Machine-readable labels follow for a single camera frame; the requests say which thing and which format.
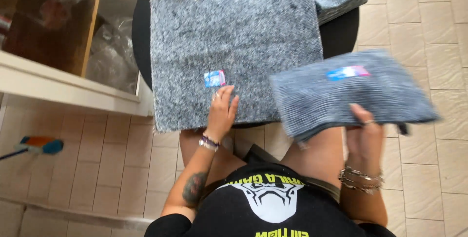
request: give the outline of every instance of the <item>hand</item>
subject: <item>hand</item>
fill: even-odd
[[[346,142],[349,156],[348,165],[368,175],[380,172],[384,131],[381,125],[373,122],[374,116],[358,104],[351,104],[351,111],[362,122],[364,127],[346,128]]]
[[[239,96],[233,98],[231,107],[229,107],[229,100],[233,90],[234,85],[228,85],[219,88],[213,94],[205,134],[214,140],[221,141],[234,123]]]

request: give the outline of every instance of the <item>white skull graphic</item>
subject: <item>white skull graphic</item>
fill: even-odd
[[[304,185],[283,183],[228,184],[244,192],[252,211],[270,223],[284,222],[296,213],[297,190]]]

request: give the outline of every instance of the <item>black t-shirt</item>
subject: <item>black t-shirt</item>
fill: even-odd
[[[278,164],[246,165],[203,200],[193,221],[163,216],[146,237],[395,237],[371,223],[357,225],[323,190]]]

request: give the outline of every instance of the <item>forearm tattoo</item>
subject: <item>forearm tattoo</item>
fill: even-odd
[[[190,206],[196,206],[202,197],[208,173],[199,172],[190,176],[184,186],[182,197]]]

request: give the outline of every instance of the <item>black round table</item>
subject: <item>black round table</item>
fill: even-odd
[[[320,26],[323,57],[330,58],[352,52],[358,36],[359,8]],[[152,89],[150,57],[149,0],[138,0],[133,13],[132,41],[135,61],[141,76]]]

